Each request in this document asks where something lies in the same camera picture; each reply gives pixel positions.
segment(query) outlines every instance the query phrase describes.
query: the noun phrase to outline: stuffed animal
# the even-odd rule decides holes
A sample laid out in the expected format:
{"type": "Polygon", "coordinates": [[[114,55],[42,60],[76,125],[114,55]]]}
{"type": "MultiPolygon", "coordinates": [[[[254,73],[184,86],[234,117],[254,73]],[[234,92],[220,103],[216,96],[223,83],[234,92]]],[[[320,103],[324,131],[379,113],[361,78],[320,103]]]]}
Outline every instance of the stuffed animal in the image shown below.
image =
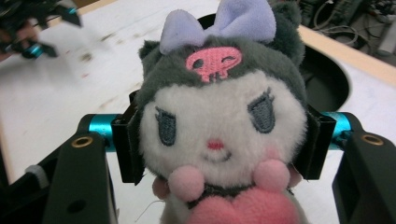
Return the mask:
{"type": "Polygon", "coordinates": [[[131,153],[157,176],[161,223],[307,223],[289,190],[306,132],[299,23],[294,3],[222,0],[211,27],[176,10],[145,42],[131,153]]]}

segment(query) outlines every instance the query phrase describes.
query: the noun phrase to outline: pink heart plush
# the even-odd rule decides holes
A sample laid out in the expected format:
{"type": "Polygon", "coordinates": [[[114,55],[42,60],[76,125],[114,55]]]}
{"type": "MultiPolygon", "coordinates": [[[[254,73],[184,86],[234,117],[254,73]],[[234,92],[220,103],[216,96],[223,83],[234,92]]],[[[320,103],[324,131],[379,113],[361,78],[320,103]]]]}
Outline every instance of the pink heart plush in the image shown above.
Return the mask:
{"type": "Polygon", "coordinates": [[[234,200],[219,196],[196,205],[188,224],[298,224],[297,208],[280,192],[248,189],[234,200]]]}

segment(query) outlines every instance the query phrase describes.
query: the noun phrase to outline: lavender bow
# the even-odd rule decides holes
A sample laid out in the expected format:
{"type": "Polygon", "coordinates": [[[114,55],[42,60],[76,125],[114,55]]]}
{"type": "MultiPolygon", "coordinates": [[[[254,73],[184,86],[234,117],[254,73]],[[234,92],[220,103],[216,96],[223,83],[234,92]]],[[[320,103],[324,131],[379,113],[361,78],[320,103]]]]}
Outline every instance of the lavender bow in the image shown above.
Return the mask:
{"type": "Polygon", "coordinates": [[[176,10],[166,18],[160,51],[168,54],[185,45],[201,47],[209,35],[271,42],[276,33],[274,13],[266,0],[222,0],[215,23],[204,30],[188,12],[176,10]]]}

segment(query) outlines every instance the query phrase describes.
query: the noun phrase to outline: white table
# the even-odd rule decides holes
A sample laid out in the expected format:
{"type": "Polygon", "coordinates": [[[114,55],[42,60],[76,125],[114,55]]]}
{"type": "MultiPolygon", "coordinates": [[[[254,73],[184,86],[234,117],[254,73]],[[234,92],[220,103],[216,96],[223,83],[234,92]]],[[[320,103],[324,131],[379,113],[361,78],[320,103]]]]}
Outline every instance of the white table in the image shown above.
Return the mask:
{"type": "MultiPolygon", "coordinates": [[[[137,51],[144,39],[159,40],[167,14],[177,8],[196,18],[216,12],[219,1],[118,0],[84,14],[84,27],[61,23],[40,33],[60,56],[36,61],[13,57],[0,63],[0,134],[10,181],[69,138],[86,114],[123,113],[128,94],[140,87],[137,51]]],[[[396,87],[351,65],[345,69],[351,94],[340,111],[355,114],[368,132],[396,142],[396,87]]],[[[338,223],[331,183],[342,153],[330,151],[319,181],[296,189],[312,223],[338,223]]],[[[153,176],[123,184],[117,157],[107,153],[121,224],[134,223],[152,195],[153,176]]],[[[136,223],[158,223],[163,203],[154,203],[136,223]]]]}

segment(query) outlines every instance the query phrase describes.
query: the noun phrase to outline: pink nose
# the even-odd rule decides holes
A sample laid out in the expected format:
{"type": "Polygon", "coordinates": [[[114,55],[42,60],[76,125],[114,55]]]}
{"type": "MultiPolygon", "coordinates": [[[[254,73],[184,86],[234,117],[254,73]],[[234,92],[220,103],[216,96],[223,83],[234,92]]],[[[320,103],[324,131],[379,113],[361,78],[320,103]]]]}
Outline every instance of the pink nose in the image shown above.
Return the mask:
{"type": "Polygon", "coordinates": [[[207,141],[207,148],[211,150],[222,150],[224,144],[219,139],[209,139],[209,141],[207,141]]]}

